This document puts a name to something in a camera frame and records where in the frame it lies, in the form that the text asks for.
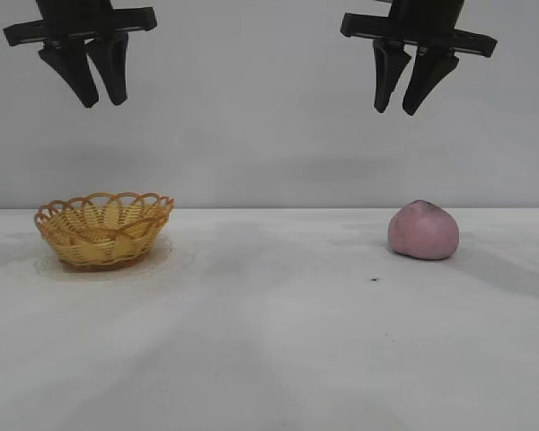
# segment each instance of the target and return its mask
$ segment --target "white backdrop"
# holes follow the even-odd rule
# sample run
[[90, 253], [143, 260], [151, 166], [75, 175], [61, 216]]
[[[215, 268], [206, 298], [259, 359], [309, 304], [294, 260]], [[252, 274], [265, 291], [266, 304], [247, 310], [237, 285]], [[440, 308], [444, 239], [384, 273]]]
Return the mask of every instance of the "white backdrop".
[[0, 0], [0, 207], [100, 189], [181, 207], [539, 206], [539, 0], [467, 0], [459, 28], [499, 39], [408, 117], [408, 69], [373, 109], [371, 42], [340, 34], [368, 0], [114, 0], [152, 5], [133, 33], [129, 101], [92, 110], [2, 29], [38, 19]]

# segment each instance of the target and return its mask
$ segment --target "woven basket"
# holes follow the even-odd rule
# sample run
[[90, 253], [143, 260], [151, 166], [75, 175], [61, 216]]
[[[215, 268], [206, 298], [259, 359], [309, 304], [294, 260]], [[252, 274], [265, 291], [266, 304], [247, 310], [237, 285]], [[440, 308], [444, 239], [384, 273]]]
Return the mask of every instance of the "woven basket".
[[110, 270], [145, 257], [173, 205], [172, 198], [155, 193], [95, 193], [52, 201], [34, 221], [63, 262], [82, 270]]

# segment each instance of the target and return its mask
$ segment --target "peach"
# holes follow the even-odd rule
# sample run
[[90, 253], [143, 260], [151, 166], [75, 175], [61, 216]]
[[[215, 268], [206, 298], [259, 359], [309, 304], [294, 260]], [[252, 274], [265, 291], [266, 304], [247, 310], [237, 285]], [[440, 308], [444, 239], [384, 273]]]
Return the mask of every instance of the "peach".
[[448, 259], [459, 246], [459, 226], [455, 219], [425, 200], [416, 200], [402, 208], [392, 218], [388, 236], [393, 251], [415, 259]]

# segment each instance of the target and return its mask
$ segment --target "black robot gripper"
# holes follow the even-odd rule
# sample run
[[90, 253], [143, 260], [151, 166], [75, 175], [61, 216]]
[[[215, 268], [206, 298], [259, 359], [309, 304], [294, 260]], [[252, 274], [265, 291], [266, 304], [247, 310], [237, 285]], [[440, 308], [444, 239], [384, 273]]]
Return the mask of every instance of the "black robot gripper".
[[40, 58], [64, 78], [86, 108], [99, 100], [88, 65], [90, 57], [111, 102], [120, 105], [126, 101], [128, 32], [155, 28], [154, 9], [115, 10], [110, 0], [36, 0], [36, 3], [43, 20], [4, 29], [10, 46], [43, 42]]
[[455, 52], [491, 57], [497, 41], [456, 30], [464, 0], [380, 0], [393, 3], [388, 18], [346, 13], [341, 33], [374, 40], [376, 102], [385, 112], [403, 70], [411, 60], [405, 45], [418, 47], [403, 109], [414, 115], [431, 91], [459, 64]]

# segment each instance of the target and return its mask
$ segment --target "white table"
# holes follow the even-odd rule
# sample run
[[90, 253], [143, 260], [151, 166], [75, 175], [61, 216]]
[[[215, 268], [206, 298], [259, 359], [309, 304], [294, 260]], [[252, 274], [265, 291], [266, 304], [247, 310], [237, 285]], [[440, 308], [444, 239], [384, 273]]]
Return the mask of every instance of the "white table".
[[0, 211], [0, 431], [539, 431], [539, 210], [178, 210], [155, 252], [67, 272]]

